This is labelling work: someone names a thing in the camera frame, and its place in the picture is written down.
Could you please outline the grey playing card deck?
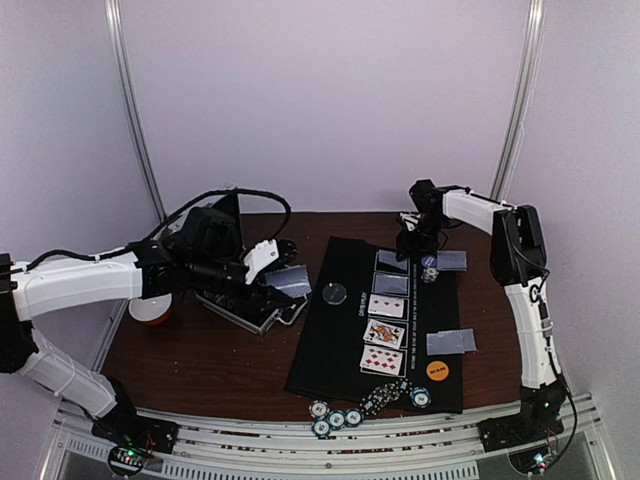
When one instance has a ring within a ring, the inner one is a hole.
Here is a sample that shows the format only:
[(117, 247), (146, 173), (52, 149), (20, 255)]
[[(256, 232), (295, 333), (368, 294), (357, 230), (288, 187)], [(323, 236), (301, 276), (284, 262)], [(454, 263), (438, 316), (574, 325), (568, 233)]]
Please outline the grey playing card deck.
[(265, 282), (291, 298), (306, 297), (312, 292), (307, 267), (296, 265), (265, 274)]

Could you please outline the spread black poker chips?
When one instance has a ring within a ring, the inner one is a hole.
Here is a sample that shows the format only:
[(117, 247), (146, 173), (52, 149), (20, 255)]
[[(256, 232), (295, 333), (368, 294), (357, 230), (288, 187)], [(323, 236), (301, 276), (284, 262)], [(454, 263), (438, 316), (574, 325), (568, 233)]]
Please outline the spread black poker chips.
[(403, 395), (408, 395), (412, 387), (413, 384), (407, 379), (376, 386), (361, 399), (359, 408), (365, 416), (376, 416), (381, 410), (398, 401)]

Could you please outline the orange big blind button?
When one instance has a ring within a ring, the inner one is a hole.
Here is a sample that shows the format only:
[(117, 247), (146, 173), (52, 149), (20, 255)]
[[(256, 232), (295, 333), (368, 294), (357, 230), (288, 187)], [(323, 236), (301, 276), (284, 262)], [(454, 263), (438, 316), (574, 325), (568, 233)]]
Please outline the orange big blind button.
[(450, 375), (450, 368), (447, 363), (435, 360), (426, 366), (427, 377), (434, 382), (443, 382)]

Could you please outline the chip stack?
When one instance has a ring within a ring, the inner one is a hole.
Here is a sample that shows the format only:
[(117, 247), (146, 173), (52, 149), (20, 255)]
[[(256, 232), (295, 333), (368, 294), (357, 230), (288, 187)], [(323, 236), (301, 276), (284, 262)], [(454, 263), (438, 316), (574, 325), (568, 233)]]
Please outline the chip stack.
[(421, 280), (424, 283), (430, 284), (437, 280), (439, 272), (436, 268), (424, 268), (421, 274)]

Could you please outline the ten of diamonds card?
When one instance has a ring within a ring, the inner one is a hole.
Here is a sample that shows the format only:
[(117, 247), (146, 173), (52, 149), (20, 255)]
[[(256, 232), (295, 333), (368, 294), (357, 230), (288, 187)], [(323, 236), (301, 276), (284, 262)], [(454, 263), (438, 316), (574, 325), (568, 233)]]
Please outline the ten of diamonds card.
[(379, 374), (399, 376), (402, 370), (404, 352), (376, 345), (364, 347), (359, 366)]

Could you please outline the face-down card box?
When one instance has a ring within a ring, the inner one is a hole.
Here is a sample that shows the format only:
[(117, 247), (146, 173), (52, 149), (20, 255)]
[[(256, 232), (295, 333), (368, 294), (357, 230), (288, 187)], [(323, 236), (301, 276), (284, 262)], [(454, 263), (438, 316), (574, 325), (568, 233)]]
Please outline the face-down card box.
[(375, 269), (404, 275), (409, 272), (409, 263), (407, 259), (398, 260), (394, 251), (379, 250), (376, 254)]
[(409, 292), (407, 276), (376, 273), (373, 281), (373, 292), (376, 294), (406, 296)]

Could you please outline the clear round dealer button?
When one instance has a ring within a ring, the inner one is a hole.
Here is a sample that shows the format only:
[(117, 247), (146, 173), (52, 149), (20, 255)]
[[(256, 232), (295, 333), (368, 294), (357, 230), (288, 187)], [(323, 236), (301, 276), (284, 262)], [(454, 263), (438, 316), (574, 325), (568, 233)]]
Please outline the clear round dealer button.
[(347, 298), (346, 288), (339, 283), (329, 282), (322, 289), (322, 299), (331, 306), (341, 305)]

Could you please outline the orange white bowl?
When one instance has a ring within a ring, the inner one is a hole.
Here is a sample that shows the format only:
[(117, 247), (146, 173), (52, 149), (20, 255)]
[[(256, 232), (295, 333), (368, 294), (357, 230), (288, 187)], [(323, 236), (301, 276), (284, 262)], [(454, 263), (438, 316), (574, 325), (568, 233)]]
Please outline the orange white bowl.
[(171, 304), (170, 294), (149, 299), (133, 299), (129, 302), (128, 311), (134, 320), (146, 326), (155, 326), (169, 317)]

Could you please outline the purple small blind button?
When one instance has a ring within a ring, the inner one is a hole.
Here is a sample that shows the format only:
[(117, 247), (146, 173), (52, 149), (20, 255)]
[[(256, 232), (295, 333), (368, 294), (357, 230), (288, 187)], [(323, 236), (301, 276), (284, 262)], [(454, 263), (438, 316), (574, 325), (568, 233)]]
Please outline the purple small blind button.
[(434, 255), (426, 255), (424, 257), (421, 258), (421, 265), (425, 268), (425, 269), (429, 269), (429, 268), (437, 268), (437, 257)]

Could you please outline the white blue poker chip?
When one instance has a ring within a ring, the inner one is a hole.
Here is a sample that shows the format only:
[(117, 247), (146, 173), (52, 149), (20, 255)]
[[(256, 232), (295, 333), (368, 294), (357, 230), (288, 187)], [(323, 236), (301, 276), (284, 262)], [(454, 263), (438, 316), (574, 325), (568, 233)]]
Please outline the white blue poker chip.
[(321, 419), (325, 417), (329, 413), (329, 411), (329, 404), (323, 400), (312, 401), (308, 408), (310, 416), (314, 419)]

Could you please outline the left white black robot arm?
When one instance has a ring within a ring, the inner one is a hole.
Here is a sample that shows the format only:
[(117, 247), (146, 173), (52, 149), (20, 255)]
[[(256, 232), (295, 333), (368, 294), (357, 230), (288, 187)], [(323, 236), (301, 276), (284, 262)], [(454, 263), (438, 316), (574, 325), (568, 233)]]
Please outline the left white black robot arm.
[(76, 404), (106, 435), (123, 444), (147, 428), (126, 388), (77, 360), (48, 338), (40, 321), (77, 326), (77, 314), (120, 301), (133, 317), (154, 324), (175, 296), (210, 288), (245, 294), (259, 270), (258, 251), (247, 250), (235, 219), (195, 207), (176, 229), (157, 228), (138, 241), (97, 254), (59, 249), (31, 261), (1, 255), (1, 371), (17, 374)]

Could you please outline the black poker table mat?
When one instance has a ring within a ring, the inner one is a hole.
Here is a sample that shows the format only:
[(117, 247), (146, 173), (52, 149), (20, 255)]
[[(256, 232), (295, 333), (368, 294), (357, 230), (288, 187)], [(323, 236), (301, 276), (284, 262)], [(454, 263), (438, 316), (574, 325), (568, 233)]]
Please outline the black poker table mat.
[(462, 358), (444, 355), (443, 379), (427, 352), (431, 333), (459, 328), (457, 277), (422, 279), (422, 265), (359, 239), (329, 239), (294, 356), (287, 391), (358, 402), (405, 379), (428, 390), (427, 412), (463, 409)]

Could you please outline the teal white poker chip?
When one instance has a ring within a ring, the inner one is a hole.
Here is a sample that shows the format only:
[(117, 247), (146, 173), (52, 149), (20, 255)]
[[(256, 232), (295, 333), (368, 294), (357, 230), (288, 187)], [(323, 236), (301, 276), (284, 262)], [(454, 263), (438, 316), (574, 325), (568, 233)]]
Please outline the teal white poker chip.
[(431, 402), (431, 394), (425, 387), (414, 387), (410, 391), (410, 399), (416, 408), (426, 408)]

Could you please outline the right aluminium corner post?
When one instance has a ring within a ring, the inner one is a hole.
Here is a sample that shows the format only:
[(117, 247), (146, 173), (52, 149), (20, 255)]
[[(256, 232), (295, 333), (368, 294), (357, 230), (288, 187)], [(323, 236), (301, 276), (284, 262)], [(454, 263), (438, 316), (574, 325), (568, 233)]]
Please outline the right aluminium corner post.
[(524, 140), (525, 119), (538, 75), (546, 10), (547, 2), (544, 0), (529, 2), (512, 107), (490, 191), (490, 198), (498, 202), (507, 200)]

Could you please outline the aluminium poker chip case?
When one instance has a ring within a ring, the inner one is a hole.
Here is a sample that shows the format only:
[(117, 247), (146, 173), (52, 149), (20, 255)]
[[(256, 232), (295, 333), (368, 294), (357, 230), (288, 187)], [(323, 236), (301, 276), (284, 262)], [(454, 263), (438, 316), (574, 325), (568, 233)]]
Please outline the aluminium poker chip case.
[[(249, 246), (243, 234), (240, 198), (266, 199), (284, 212), (275, 232)], [(296, 265), (296, 244), (280, 237), (291, 220), (280, 195), (256, 189), (210, 190), (164, 219), (159, 237), (186, 264), (190, 290), (206, 309), (262, 336), (280, 323), (292, 325), (308, 305), (307, 267)]]

